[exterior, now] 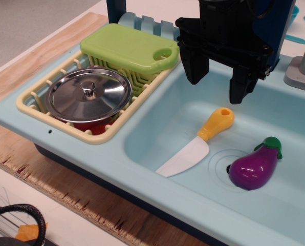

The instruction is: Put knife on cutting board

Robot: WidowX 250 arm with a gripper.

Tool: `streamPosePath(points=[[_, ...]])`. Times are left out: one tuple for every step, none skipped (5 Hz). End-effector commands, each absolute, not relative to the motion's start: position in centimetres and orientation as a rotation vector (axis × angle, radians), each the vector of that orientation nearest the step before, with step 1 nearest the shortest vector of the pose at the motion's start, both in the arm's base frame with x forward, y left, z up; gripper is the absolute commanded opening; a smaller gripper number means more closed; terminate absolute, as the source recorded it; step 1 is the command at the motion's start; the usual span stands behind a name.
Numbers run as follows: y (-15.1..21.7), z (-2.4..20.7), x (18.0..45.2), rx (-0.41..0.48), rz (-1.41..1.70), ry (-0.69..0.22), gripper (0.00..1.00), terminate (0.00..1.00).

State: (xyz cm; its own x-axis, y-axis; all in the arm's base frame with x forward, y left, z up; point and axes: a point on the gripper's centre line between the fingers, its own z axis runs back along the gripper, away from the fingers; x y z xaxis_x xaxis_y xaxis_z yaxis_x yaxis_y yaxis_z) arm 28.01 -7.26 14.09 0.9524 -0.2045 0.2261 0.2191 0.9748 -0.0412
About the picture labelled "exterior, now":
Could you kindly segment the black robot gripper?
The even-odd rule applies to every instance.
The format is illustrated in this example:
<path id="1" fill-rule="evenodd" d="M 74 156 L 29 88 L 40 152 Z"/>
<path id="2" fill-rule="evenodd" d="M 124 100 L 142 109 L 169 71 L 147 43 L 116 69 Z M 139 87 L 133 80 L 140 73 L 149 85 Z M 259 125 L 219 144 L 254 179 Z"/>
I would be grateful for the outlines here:
<path id="1" fill-rule="evenodd" d="M 178 45 L 189 82 L 196 85 L 209 72 L 209 61 L 233 68 L 229 99 L 241 104 L 258 79 L 269 75 L 268 59 L 273 49 L 252 30 L 255 1 L 200 1 L 200 17 L 180 17 Z"/>

